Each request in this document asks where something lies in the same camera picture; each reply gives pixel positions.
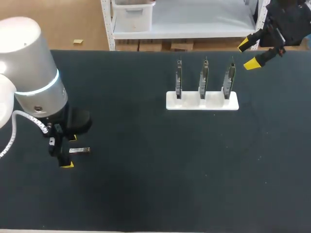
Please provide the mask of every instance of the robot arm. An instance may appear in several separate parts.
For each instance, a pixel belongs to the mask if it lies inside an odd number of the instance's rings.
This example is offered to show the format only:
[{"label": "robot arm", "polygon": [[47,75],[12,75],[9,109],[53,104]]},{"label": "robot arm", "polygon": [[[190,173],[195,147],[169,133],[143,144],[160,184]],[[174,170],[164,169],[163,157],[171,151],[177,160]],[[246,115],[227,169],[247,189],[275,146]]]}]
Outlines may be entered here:
[{"label": "robot arm", "polygon": [[247,70],[263,67],[277,55],[283,56],[286,44],[297,43],[311,34],[311,5],[306,0],[272,0],[266,8],[264,28],[248,35],[239,50],[244,52],[266,35],[271,36],[274,47],[245,63]]},{"label": "robot arm", "polygon": [[11,118],[15,92],[14,84],[7,77],[0,74],[0,128]]}]

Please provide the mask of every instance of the small metal part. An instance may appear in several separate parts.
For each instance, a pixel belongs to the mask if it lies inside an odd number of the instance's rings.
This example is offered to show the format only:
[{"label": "small metal part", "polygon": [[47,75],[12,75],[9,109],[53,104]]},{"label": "small metal part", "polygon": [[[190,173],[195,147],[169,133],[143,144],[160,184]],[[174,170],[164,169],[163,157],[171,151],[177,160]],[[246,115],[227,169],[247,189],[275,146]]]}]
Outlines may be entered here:
[{"label": "small metal part", "polygon": [[181,95],[183,91],[182,83],[181,83],[181,76],[182,76],[182,63],[181,60],[177,61],[177,71],[176,71],[176,96],[177,99],[181,100]]},{"label": "small metal part", "polygon": [[199,93],[200,93],[200,98],[202,100],[205,100],[207,80],[208,80],[208,61],[207,61],[207,58],[205,58],[203,69],[200,73],[200,83],[199,83]]},{"label": "small metal part", "polygon": [[37,113],[40,113],[40,112],[42,112],[42,107],[41,107],[41,106],[35,106],[35,107],[34,107],[34,110],[35,110]]},{"label": "small metal part", "polygon": [[83,154],[83,153],[90,153],[90,152],[91,152],[91,147],[69,149],[69,154]]},{"label": "small metal part", "polygon": [[225,73],[225,79],[224,79],[224,85],[223,85],[224,97],[226,100],[230,99],[230,94],[231,94],[231,90],[233,87],[235,74],[236,74],[236,67],[232,59],[232,63],[228,71]]}]

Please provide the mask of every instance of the white cable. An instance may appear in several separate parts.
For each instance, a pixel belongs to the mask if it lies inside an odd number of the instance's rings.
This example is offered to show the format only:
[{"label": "white cable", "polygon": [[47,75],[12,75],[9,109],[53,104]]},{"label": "white cable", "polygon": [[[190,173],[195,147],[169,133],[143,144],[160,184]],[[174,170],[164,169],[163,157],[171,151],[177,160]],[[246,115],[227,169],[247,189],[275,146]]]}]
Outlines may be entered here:
[{"label": "white cable", "polygon": [[36,124],[40,130],[46,134],[48,133],[48,128],[41,122],[39,121],[37,118],[34,118],[33,116],[23,112],[23,111],[19,111],[19,110],[15,110],[12,113],[12,135],[11,135],[11,139],[8,143],[8,145],[6,145],[6,147],[4,148],[4,150],[0,153],[0,158],[2,158],[11,148],[11,146],[14,143],[15,140],[15,136],[16,136],[16,115],[21,115],[29,120],[31,120],[34,124]]}]

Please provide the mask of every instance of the brown floor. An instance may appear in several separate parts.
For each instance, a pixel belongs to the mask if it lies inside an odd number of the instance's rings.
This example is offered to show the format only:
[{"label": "brown floor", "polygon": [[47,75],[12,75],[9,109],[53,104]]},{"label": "brown floor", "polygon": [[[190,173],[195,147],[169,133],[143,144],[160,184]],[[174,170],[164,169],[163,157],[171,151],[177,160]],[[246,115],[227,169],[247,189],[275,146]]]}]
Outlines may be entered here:
[{"label": "brown floor", "polygon": [[[38,22],[51,49],[109,50],[100,0],[0,0],[0,20]],[[74,39],[83,39],[74,45]]]}]

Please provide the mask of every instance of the white shelf frame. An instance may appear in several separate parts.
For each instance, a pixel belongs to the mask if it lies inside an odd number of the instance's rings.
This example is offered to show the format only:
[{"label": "white shelf frame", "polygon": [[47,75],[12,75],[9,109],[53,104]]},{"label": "white shelf frame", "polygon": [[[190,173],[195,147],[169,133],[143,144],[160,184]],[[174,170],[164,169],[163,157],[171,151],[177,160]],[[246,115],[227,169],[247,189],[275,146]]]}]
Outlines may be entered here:
[{"label": "white shelf frame", "polygon": [[[270,0],[244,0],[245,4],[249,5],[250,11],[254,12],[255,7],[257,5],[257,1],[259,2],[258,7],[258,20],[256,23],[256,28],[254,32],[258,31],[259,29],[263,28],[266,16],[267,16],[267,9],[266,5],[270,3]],[[114,15],[111,19],[110,14],[110,0],[101,0],[102,4],[102,11],[103,11],[103,17],[104,17],[104,24],[106,28],[106,35],[109,43],[109,50],[114,51],[116,50],[116,44],[115,44],[115,35],[114,35],[114,29],[116,26],[116,16]],[[254,45],[251,50],[257,50],[259,45],[259,41],[256,45]]]}]

